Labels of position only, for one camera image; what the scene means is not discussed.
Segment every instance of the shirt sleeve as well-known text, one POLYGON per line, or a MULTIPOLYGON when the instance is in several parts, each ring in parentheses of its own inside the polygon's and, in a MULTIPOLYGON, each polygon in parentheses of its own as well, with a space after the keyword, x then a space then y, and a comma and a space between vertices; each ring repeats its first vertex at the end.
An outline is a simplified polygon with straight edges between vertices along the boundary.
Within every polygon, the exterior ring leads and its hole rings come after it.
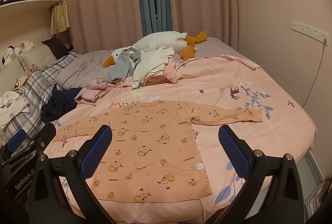
POLYGON ((193 102, 180 101, 183 107, 181 116, 191 119, 192 123, 205 126, 219 126, 235 122, 262 122, 260 110, 254 108, 240 108, 233 110, 213 105, 203 105, 193 102))

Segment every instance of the power strip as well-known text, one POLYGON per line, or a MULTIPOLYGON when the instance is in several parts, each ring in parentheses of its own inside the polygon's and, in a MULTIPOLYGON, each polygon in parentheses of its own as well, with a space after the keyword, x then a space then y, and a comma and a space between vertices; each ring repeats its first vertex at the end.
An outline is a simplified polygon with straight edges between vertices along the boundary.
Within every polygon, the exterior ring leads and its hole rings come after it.
POLYGON ((329 34, 319 30, 315 27, 310 25, 292 20, 292 27, 293 31, 305 34, 313 39, 318 40, 319 42, 328 45, 329 44, 329 34))

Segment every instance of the metal screw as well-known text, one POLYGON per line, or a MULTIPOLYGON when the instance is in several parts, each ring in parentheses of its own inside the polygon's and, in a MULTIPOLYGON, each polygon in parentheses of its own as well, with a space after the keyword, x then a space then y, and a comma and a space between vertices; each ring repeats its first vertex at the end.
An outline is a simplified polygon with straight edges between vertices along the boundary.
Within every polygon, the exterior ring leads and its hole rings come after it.
POLYGON ((292 160, 293 156, 291 154, 285 154, 287 160, 292 160))
POLYGON ((39 157, 39 160, 40 161, 44 161, 46 159, 46 155, 45 154, 42 154, 40 157, 39 157))
POLYGON ((254 151, 255 156, 260 157, 263 155, 263 152, 261 150, 255 150, 254 151))
POLYGON ((77 154, 77 151, 76 151, 76 150, 70 150, 70 151, 68 152, 68 156, 70 156, 71 158, 74 157, 74 156, 76 156, 76 154, 77 154))

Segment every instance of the deer print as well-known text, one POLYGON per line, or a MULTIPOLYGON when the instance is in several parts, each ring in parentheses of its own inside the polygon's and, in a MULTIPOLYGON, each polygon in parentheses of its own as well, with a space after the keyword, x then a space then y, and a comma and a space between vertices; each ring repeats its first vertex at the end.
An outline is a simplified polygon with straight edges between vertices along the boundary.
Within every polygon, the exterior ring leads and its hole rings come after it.
POLYGON ((230 97, 232 99, 238 100, 240 97, 235 96, 235 94, 238 94, 240 92, 239 88, 236 86, 236 89, 235 89, 235 87, 233 85, 230 85, 227 87, 230 89, 230 97))
POLYGON ((112 102, 110 104, 110 106, 108 107, 111 110, 113 110, 113 106, 117 106, 120 103, 120 101, 117 101, 116 99, 112 99, 112 102))

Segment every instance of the striped curtain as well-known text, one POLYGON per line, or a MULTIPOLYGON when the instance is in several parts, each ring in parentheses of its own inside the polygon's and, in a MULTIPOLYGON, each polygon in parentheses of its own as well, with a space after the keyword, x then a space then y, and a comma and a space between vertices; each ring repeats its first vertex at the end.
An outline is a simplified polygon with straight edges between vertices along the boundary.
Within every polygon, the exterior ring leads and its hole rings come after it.
POLYGON ((67 3, 64 0, 62 4, 53 6, 51 18, 51 34, 58 34, 70 27, 67 3))

